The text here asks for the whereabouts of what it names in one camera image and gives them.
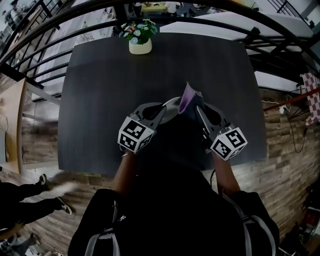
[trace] railing bar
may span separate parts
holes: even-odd
[[[55,15],[57,15],[64,7],[65,7],[65,5],[67,4],[67,3],[69,3],[70,2],[70,0],[66,0],[60,7],[59,7],[59,9],[56,11],[56,14]]]
[[[264,50],[255,49],[254,47],[249,46],[249,45],[245,45],[244,47],[246,47],[246,48],[248,48],[248,49],[250,49],[250,50],[256,51],[256,52],[261,52],[261,51],[265,52]],[[279,56],[276,56],[276,55],[272,55],[272,56],[275,57],[275,58],[280,58],[280,59],[283,60],[283,61],[289,62],[289,61],[287,61],[287,60],[285,60],[285,59],[282,59],[282,58],[279,57]],[[309,64],[306,60],[304,60],[302,57],[295,56],[295,58],[299,59],[300,61],[304,62],[307,66],[309,66],[313,71],[315,71],[316,75],[320,75],[319,71],[318,71],[317,69],[315,69],[311,64]]]
[[[281,7],[280,7],[280,9],[277,11],[277,13],[279,13],[285,5],[286,5],[286,2],[284,2],[284,3],[281,5]]]
[[[59,58],[59,57],[61,57],[61,56],[70,54],[70,53],[72,53],[72,51],[73,51],[73,48],[72,48],[72,49],[69,49],[69,50],[62,51],[62,52],[60,52],[60,53],[57,53],[57,54],[55,54],[55,55],[53,55],[53,56],[51,56],[51,57],[49,57],[49,58],[46,58],[46,59],[38,62],[38,63],[35,64],[35,65],[29,67],[28,69],[22,71],[22,73],[28,73],[30,70],[33,70],[34,68],[39,67],[39,66],[41,66],[41,65],[44,64],[44,63],[47,63],[47,62],[52,61],[52,60],[54,60],[54,59],[57,59],[57,58]]]
[[[290,16],[293,15],[294,17],[296,17],[296,15],[293,13],[293,11],[290,10],[290,8],[288,8],[287,6],[284,6],[283,10],[285,10],[286,13],[289,14]]]
[[[282,13],[285,15],[286,13],[288,14],[288,15],[290,15],[291,16],[291,14],[288,12],[288,10],[286,9],[286,4],[287,4],[287,0],[285,0],[284,2],[282,2],[281,0],[280,0],[280,2],[278,1],[278,0],[276,0],[280,5],[283,3],[283,5],[281,5],[281,7],[280,7],[280,9],[282,9]]]
[[[308,23],[305,21],[305,19],[301,16],[301,14],[296,10],[296,8],[293,7],[291,3],[287,1],[287,4],[299,15],[300,19],[304,21],[304,23],[309,27]]]
[[[59,1],[58,2],[56,2],[56,4],[52,7],[52,9],[51,10],[49,10],[49,12],[51,13],[53,10],[54,10],[54,8],[56,8],[56,6],[58,5],[58,3],[59,3]],[[43,19],[43,21],[42,22],[44,22],[45,21],[45,19],[48,17],[48,14],[44,17],[44,19]]]
[[[264,64],[268,64],[268,65],[270,65],[270,66],[276,67],[277,69],[281,69],[281,70],[286,71],[286,69],[285,69],[284,67],[282,67],[282,66],[278,66],[278,65],[273,64],[273,63],[270,63],[270,62],[265,62],[264,60],[255,58],[255,57],[253,57],[252,55],[249,55],[249,59],[250,59],[250,60],[254,60],[254,61],[256,61],[256,62],[261,62],[261,63],[264,63]]]
[[[282,40],[285,40],[285,38],[283,37],[283,36],[280,36],[280,35],[275,35],[275,36],[265,36],[265,38],[267,38],[267,39],[277,39],[277,40],[280,40],[280,39],[282,39]],[[298,37],[301,41],[309,41],[312,37],[302,37],[302,36],[299,36]],[[237,42],[241,42],[241,41],[243,41],[244,40],[244,38],[240,38],[240,39],[235,39],[235,40],[233,40],[233,41],[237,41]]]
[[[35,46],[35,48],[34,48],[35,51],[38,49],[38,47],[39,47],[39,45],[40,45],[40,42],[41,42],[42,38],[44,37],[44,35],[45,35],[45,34],[42,34],[41,37],[39,38],[38,42],[36,43],[36,46]],[[30,58],[27,68],[30,67],[32,60],[33,60],[33,57]]]
[[[9,64],[10,66],[12,65],[12,62],[14,62],[15,57],[16,57],[16,55],[13,55],[13,56],[12,56],[12,58],[11,58],[11,60],[10,60],[10,64]]]
[[[46,16],[44,17],[43,20],[45,20],[47,17],[52,18],[53,15],[52,15],[51,11],[48,9],[48,7],[44,4],[43,1],[40,3],[40,5],[41,5],[41,7],[43,8],[44,12],[46,13]]]
[[[48,42],[49,42],[49,40],[51,39],[52,35],[54,34],[55,30],[56,30],[56,28],[53,28],[53,29],[51,30],[50,35],[49,35],[49,37],[46,39],[44,45],[47,45],[47,44],[48,44]],[[38,63],[40,60],[42,60],[42,57],[44,56],[44,54],[45,54],[45,51],[43,50],[43,51],[40,53],[38,60],[36,61],[37,63]],[[35,69],[34,69],[34,71],[33,71],[33,75],[35,75],[36,73],[37,73],[37,67],[35,67]]]
[[[102,8],[106,8],[109,6],[114,6],[117,4],[123,4],[125,1],[123,0],[112,0],[112,1],[101,1],[101,0],[90,0],[84,3],[80,3],[72,8],[65,9],[62,13],[59,13],[52,17],[50,20],[45,21],[41,25],[35,28],[33,30],[33,33],[27,34],[23,40],[20,40],[18,43],[16,43],[9,52],[6,52],[3,57],[0,60],[0,65],[5,63],[11,55],[18,51],[24,44],[27,42],[30,42],[32,39],[36,38],[37,36],[43,34],[45,31],[65,22],[72,18],[81,16],[86,13],[90,13]],[[265,16],[264,14],[254,11],[246,6],[243,6],[241,4],[235,3],[231,0],[224,0],[224,1],[212,1],[212,0],[199,0],[197,2],[198,4],[203,4],[207,6],[214,6],[216,8],[224,9],[242,16],[245,16],[249,19],[252,19],[254,21],[257,21],[270,29],[275,30],[276,32],[280,33],[281,35],[285,36],[286,38],[290,39],[292,42],[295,42],[303,51],[305,51],[310,57],[312,57],[318,64],[320,64],[320,58],[307,46],[300,41],[291,31],[286,29],[281,24],[277,23],[270,17]],[[183,17],[167,17],[167,21],[186,21],[188,18]]]
[[[31,53],[30,55],[28,55],[27,57],[22,59],[21,62],[25,62],[26,60],[28,60],[29,58],[33,57],[34,55],[42,52],[43,50],[45,50],[45,49],[47,49],[47,48],[49,48],[51,46],[54,46],[54,45],[56,45],[56,44],[58,44],[60,42],[63,42],[65,40],[67,40],[67,39],[76,37],[78,35],[82,35],[84,33],[90,32],[90,31],[99,30],[99,29],[103,29],[103,28],[107,28],[107,27],[111,27],[111,26],[115,26],[115,25],[119,25],[119,21],[114,20],[114,21],[109,21],[109,22],[105,22],[105,23],[101,23],[101,24],[97,24],[97,25],[93,25],[93,26],[89,26],[89,27],[85,27],[85,28],[79,29],[79,30],[77,30],[75,32],[67,34],[64,37],[58,38],[58,39],[56,39],[56,40],[44,45],[43,47],[41,47],[38,50],[35,50],[33,53]]]
[[[50,72],[52,72],[52,71],[56,71],[56,70],[65,68],[65,67],[68,66],[68,64],[69,64],[69,62],[64,63],[64,64],[61,64],[61,65],[58,65],[58,66],[54,66],[54,67],[52,67],[52,68],[49,68],[49,69],[47,69],[46,71],[43,71],[43,72],[41,72],[41,73],[39,73],[39,74],[36,74],[36,75],[32,76],[31,79],[36,79],[36,78],[41,77],[41,76],[43,76],[43,75],[45,75],[45,74],[47,74],[47,73],[50,73]]]
[[[26,49],[25,49],[25,51],[24,51],[21,59],[23,59],[23,58],[26,56],[26,53],[27,53],[27,51],[28,51],[29,46],[31,45],[31,43],[32,43],[32,42],[30,42],[30,43],[28,44],[28,46],[26,47]],[[21,64],[20,64],[20,62],[19,62],[18,64],[19,64],[19,65],[17,66],[17,70],[19,71],[19,69],[20,69],[20,67],[21,67]]]
[[[276,4],[275,4],[275,6],[274,6],[274,5],[273,5],[273,1],[271,2],[271,1],[268,0],[268,2],[272,5],[272,7],[273,7],[274,9],[277,9],[278,6],[277,6]]]
[[[262,35],[259,35],[259,34],[255,34],[255,33],[252,33],[251,31],[249,30],[246,30],[244,28],[240,28],[240,27],[236,27],[236,26],[233,26],[233,25],[229,25],[229,24],[225,24],[225,23],[222,23],[222,22],[218,22],[218,21],[213,21],[213,20],[207,20],[207,19],[194,19],[194,18],[189,18],[189,17],[185,17],[185,18],[176,18],[176,17],[155,17],[153,18],[154,21],[156,20],[169,20],[169,21],[181,21],[181,19],[183,19],[184,22],[189,22],[189,23],[198,23],[198,24],[205,24],[205,25],[213,25],[216,26],[216,27],[221,27],[221,28],[225,28],[225,29],[229,29],[229,30],[234,30],[234,31],[237,31],[237,32],[240,32],[240,33],[243,33],[243,34],[247,34],[247,35],[252,35],[258,39],[261,39],[261,40],[264,40],[268,43],[270,43],[271,45],[273,46],[278,46],[277,43],[273,42],[272,40],[270,39],[267,39],[265,38],[264,36]],[[139,20],[138,18],[133,18],[132,19],[133,21],[137,21]],[[61,38],[58,38],[56,39],[55,41],[52,41],[50,43],[48,43],[47,45],[44,45],[42,48],[38,49],[38,50],[35,50],[33,53],[31,53],[30,55],[28,55],[25,59],[22,59],[20,62],[24,62],[26,61],[28,58],[31,58],[32,56],[38,54],[39,52],[55,45],[55,44],[58,44],[60,42],[63,42],[67,39],[70,39],[70,38],[73,38],[75,36],[78,36],[78,35],[82,35],[84,33],[87,33],[87,32],[90,32],[90,31],[94,31],[94,30],[98,30],[98,29],[102,29],[102,28],[106,28],[106,27],[110,27],[110,26],[115,26],[115,25],[118,25],[119,24],[119,21],[115,20],[115,21],[109,21],[109,22],[105,22],[105,23],[101,23],[101,24],[97,24],[97,25],[93,25],[93,26],[89,26],[89,27],[85,27],[85,28],[82,28],[82,29],[79,29],[73,33],[70,33],[64,37],[61,37]]]
[[[273,47],[273,45],[271,45],[271,44],[269,44],[267,42],[265,44],[258,44],[258,45],[251,43],[250,46],[258,47],[258,48],[260,48],[260,47]],[[295,43],[291,43],[288,46],[297,46],[297,45]]]
[[[268,51],[266,51],[266,50],[262,50],[262,49],[259,49],[259,48],[255,48],[255,47],[252,47],[252,46],[249,46],[249,45],[245,45],[244,47],[247,48],[247,49],[249,49],[249,50],[255,51],[255,52],[257,52],[257,53],[260,53],[260,54],[266,54],[266,55],[268,55],[268,56],[270,56],[270,57],[276,57],[278,60],[281,60],[281,61],[283,61],[283,62],[285,62],[285,63],[287,63],[287,64],[289,64],[289,65],[292,65],[292,66],[294,66],[294,67],[299,67],[299,66],[297,66],[296,64],[291,63],[290,61],[288,61],[288,60],[286,60],[286,59],[284,59],[284,58],[282,58],[282,57],[280,57],[280,56],[275,56],[275,55],[271,54],[270,52],[268,52]]]
[[[50,0],[45,6],[48,6],[50,5],[50,3],[52,2],[53,0]]]
[[[278,0],[273,0],[273,2],[275,3],[275,5],[280,8],[281,7],[281,3]]]
[[[35,23],[35,21],[39,18],[39,16],[41,15],[41,13],[43,12],[44,10],[42,9],[42,11],[40,11],[39,13],[38,13],[38,15],[36,16],[36,18],[33,20],[33,22],[31,23],[31,25],[30,25],[30,28],[29,28],[29,30],[31,29],[31,27],[33,26],[33,24]]]
[[[18,24],[18,26],[16,26],[15,30],[12,32],[10,38],[8,39],[8,41],[6,42],[6,44],[5,44],[4,48],[3,48],[3,51],[2,51],[2,53],[1,53],[1,59],[2,59],[2,57],[4,57],[4,56],[7,54],[7,51],[9,50],[12,42],[13,42],[14,39],[16,38],[16,35],[17,35],[18,32],[21,30],[23,24],[26,23],[26,21],[27,21],[27,19],[29,18],[29,16],[30,16],[32,13],[34,13],[34,11],[37,9],[37,7],[40,5],[40,3],[41,3],[42,1],[43,1],[43,0],[39,0],[38,2],[36,2],[35,5],[28,11],[28,13],[27,13],[27,14],[23,17],[23,19],[20,21],[20,23]]]
[[[39,82],[37,82],[37,83],[43,84],[43,83],[45,83],[45,82],[49,82],[49,81],[51,81],[51,80],[58,79],[58,78],[62,78],[62,77],[65,77],[65,76],[66,76],[66,73],[57,74],[57,75],[55,75],[55,76],[49,77],[49,78],[44,79],[44,80],[42,80],[42,81],[39,81]]]

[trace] flower pot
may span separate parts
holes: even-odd
[[[137,54],[137,55],[148,54],[151,52],[151,50],[152,50],[152,43],[150,38],[144,44],[132,44],[129,41],[129,51],[132,54]]]

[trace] flower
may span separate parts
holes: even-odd
[[[143,19],[145,22],[150,22],[153,25],[156,25],[156,23],[154,23],[153,21],[151,21],[149,18],[144,18]]]
[[[140,35],[141,35],[141,32],[140,32],[140,30],[138,29],[138,30],[134,31],[133,34],[136,35],[136,36],[140,36]]]
[[[152,33],[154,34],[158,32],[158,29],[155,26],[152,26],[152,30],[153,30]]]
[[[133,45],[136,45],[138,43],[138,38],[132,37],[132,39],[129,42]]]

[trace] green leaves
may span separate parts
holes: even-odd
[[[123,37],[128,41],[131,41],[132,38],[137,38],[137,44],[145,44],[152,35],[158,32],[158,29],[155,27],[155,23],[150,19],[144,19],[143,23],[136,24],[135,22],[131,24],[122,24],[121,29],[123,30],[119,37]]]

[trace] dark wooden table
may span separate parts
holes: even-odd
[[[182,96],[187,81],[245,135],[248,145],[231,164],[267,156],[261,98],[245,48],[215,37],[159,33],[145,55],[129,53],[128,42],[118,37],[74,48],[59,112],[59,168],[114,175],[122,155],[118,132],[126,116],[141,104]],[[168,157],[198,170],[212,168],[196,124],[176,117],[157,131],[139,153],[140,164],[156,165]]]

